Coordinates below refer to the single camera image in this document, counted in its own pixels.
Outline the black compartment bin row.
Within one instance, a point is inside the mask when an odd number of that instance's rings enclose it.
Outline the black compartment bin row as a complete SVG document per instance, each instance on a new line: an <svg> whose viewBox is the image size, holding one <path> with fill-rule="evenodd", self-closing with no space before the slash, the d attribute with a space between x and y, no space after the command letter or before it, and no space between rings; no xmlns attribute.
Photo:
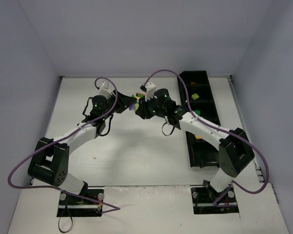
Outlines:
<svg viewBox="0 0 293 234"><path fill-rule="evenodd" d="M219 125L220 120L217 113L215 101L210 87L206 71L183 71L180 75L187 89L184 88L180 79L177 79L181 103L187 102L186 95L189 96L190 106L193 111L199 110L199 116ZM199 98L193 100L191 96L197 93ZM189 161L191 167L204 168L208 166L219 167L218 151L203 139L196 139L194 134L186 132Z"/></svg>

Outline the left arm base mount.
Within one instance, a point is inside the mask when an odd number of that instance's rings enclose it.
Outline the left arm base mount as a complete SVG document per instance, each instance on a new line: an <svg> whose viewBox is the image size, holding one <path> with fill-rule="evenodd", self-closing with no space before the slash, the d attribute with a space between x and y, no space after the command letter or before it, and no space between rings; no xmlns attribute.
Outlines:
<svg viewBox="0 0 293 234"><path fill-rule="evenodd" d="M103 204L60 193L57 217L101 217Z"/></svg>

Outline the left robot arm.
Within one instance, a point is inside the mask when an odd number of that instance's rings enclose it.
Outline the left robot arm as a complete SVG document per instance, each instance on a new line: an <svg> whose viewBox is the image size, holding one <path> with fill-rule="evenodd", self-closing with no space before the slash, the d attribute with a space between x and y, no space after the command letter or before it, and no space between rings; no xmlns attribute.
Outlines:
<svg viewBox="0 0 293 234"><path fill-rule="evenodd" d="M59 138L41 138L36 150L43 150L32 157L28 175L69 193L89 197L88 184L68 172L69 157L86 142L103 135L107 118L113 117L114 113L122 113L136 102L135 96L115 95L113 91L108 97L90 97L87 103L92 103L91 111L86 114L87 107L84 108L84 119L77 128L67 133L69 138L63 141L59 141Z"/></svg>

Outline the purple square lego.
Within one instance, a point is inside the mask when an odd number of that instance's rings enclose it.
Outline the purple square lego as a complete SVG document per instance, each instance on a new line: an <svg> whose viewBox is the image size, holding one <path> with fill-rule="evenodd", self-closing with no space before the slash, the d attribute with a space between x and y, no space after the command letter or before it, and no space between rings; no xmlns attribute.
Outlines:
<svg viewBox="0 0 293 234"><path fill-rule="evenodd" d="M134 104L132 104L132 105L129 106L129 110L134 110L134 109L135 109L135 105Z"/></svg>

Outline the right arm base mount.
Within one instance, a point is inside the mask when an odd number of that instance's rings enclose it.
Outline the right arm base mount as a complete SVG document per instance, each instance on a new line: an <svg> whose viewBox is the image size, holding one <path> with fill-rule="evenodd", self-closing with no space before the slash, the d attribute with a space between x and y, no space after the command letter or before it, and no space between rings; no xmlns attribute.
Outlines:
<svg viewBox="0 0 293 234"><path fill-rule="evenodd" d="M193 213L195 215L237 214L239 208L232 185L218 193L204 181L202 186L191 187Z"/></svg>

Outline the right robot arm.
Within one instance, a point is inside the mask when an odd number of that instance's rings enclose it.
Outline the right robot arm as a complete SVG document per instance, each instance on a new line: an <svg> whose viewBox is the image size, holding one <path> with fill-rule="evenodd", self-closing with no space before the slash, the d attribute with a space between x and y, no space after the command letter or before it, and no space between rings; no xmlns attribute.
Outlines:
<svg viewBox="0 0 293 234"><path fill-rule="evenodd" d="M186 104L178 105L167 89L157 89L153 83L141 87L145 96L139 99L136 115L142 119L161 117L174 129L198 135L218 151L219 170L208 187L223 192L254 159L244 130L230 130L192 113Z"/></svg>

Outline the lime green small lego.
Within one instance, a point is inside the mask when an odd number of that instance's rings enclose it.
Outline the lime green small lego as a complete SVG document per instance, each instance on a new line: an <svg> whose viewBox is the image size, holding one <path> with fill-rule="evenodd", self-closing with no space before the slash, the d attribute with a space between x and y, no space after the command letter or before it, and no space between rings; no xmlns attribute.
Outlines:
<svg viewBox="0 0 293 234"><path fill-rule="evenodd" d="M199 95L198 95L197 93L194 93L194 94L191 96L191 98L192 98L193 100L197 100L197 99L199 98Z"/></svg>

